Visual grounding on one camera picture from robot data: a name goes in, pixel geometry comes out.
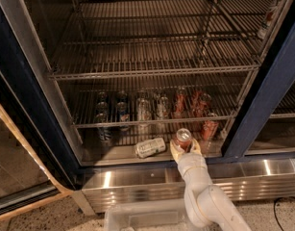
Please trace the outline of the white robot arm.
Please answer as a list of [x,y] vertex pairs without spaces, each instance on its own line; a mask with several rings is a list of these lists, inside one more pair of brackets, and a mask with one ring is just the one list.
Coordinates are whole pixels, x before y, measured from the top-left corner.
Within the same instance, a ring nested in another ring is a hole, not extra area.
[[192,144],[192,150],[185,153],[174,140],[170,142],[185,182],[184,206],[190,222],[197,228],[217,223],[223,231],[252,231],[223,190],[212,182],[198,142],[193,140]]

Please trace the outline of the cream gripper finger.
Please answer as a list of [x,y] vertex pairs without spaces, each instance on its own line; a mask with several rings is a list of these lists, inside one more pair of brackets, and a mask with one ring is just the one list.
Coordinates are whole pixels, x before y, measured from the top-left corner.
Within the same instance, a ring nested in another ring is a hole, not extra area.
[[200,144],[197,142],[196,139],[192,140],[190,152],[191,153],[196,153],[196,154],[199,154],[199,155],[202,154]]
[[176,162],[178,162],[180,160],[180,158],[184,155],[184,150],[181,148],[181,146],[175,140],[170,141],[170,151],[171,151],[173,159]]

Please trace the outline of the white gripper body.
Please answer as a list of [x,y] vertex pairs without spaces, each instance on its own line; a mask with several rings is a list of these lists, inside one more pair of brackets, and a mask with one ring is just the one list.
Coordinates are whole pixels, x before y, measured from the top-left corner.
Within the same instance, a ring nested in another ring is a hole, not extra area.
[[185,176],[188,172],[193,172],[195,175],[208,173],[205,158],[196,153],[184,154],[178,161],[178,170],[182,176]]

